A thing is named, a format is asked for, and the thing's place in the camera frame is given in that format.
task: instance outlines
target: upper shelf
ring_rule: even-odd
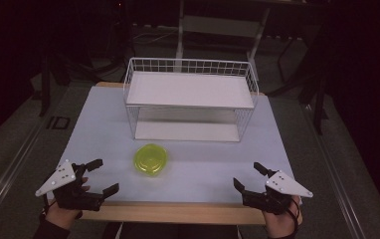
[[[245,77],[165,72],[132,74],[128,106],[253,109]]]

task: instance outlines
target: dark background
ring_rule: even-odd
[[[97,9],[94,3],[83,1],[80,14],[89,14],[87,7]],[[178,1],[135,0],[127,1],[127,5],[129,19],[138,25],[177,24]],[[337,53],[336,64],[328,70],[326,91],[333,97],[380,192],[380,1],[341,1],[336,5],[341,9],[323,26],[329,38],[315,42],[312,49],[316,52],[305,59],[304,67],[308,71],[317,61],[330,62],[321,52],[332,49]],[[101,10],[81,22],[77,9],[74,1],[0,1],[0,124],[33,94],[29,80],[41,71],[40,51],[48,42],[85,63],[89,53],[84,39],[90,35],[81,24],[98,23],[105,28],[116,14]],[[291,35],[289,19],[294,9],[273,9],[266,34]]]

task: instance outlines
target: floor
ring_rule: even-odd
[[[175,57],[174,29],[136,29],[134,36],[135,56]],[[213,38],[208,44],[198,35],[185,39],[184,58],[246,60],[245,42],[233,39],[227,43]],[[283,85],[277,58],[284,46],[279,39],[261,42],[256,63],[262,92]],[[302,42],[296,42],[285,55],[286,76],[296,68],[305,50]],[[122,74],[120,68],[101,77],[118,82]],[[27,100],[0,127],[0,180],[6,185],[0,188],[0,238],[27,238],[36,229],[43,204],[34,196],[34,188],[42,184],[44,175],[58,162],[73,131],[51,129],[47,123],[50,117],[77,119],[80,103],[92,84],[81,78],[74,78],[67,88],[53,83],[52,107],[45,117],[38,117],[39,101]],[[325,99],[327,119],[322,121],[320,136],[311,125],[311,109],[296,100],[299,91],[293,89],[270,98],[294,176],[315,193],[302,206],[303,223],[297,238],[380,238],[380,195],[332,98]],[[17,168],[18,173],[7,175],[9,167]],[[80,220],[70,238],[100,238],[105,225],[106,222]],[[240,231],[245,239],[267,237],[260,225],[241,226]]]

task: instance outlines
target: transparent green container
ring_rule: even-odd
[[[134,167],[149,176],[156,176],[165,167],[168,160],[166,149],[150,143],[141,147],[134,154]]]

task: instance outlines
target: plastic lid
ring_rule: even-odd
[[[134,167],[149,176],[156,176],[168,159],[166,149],[154,143],[141,147],[134,155]]]

